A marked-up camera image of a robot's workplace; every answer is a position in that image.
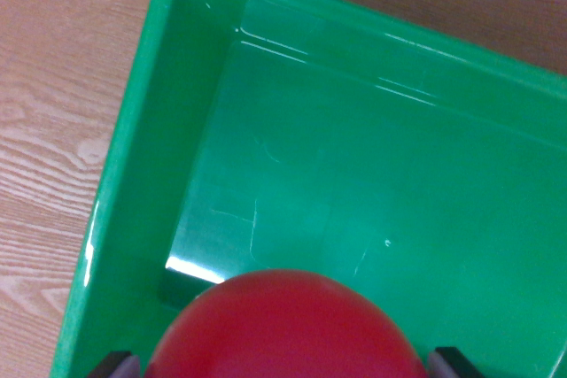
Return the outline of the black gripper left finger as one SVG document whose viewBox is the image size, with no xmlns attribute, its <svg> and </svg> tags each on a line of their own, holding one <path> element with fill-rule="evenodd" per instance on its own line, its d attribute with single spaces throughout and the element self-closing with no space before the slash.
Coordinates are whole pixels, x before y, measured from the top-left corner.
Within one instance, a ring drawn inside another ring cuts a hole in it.
<svg viewBox="0 0 567 378">
<path fill-rule="evenodd" d="M 111 351 L 87 374 L 87 377 L 140 378 L 140 359 L 130 351 Z"/>
</svg>

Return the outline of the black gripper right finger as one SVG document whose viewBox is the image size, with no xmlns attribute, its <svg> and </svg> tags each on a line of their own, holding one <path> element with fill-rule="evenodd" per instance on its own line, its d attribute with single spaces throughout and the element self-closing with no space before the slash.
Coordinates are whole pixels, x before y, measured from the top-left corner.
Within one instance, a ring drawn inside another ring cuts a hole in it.
<svg viewBox="0 0 567 378">
<path fill-rule="evenodd" d="M 483 378 L 480 371 L 456 347 L 437 347 L 427 358 L 430 377 Z"/>
</svg>

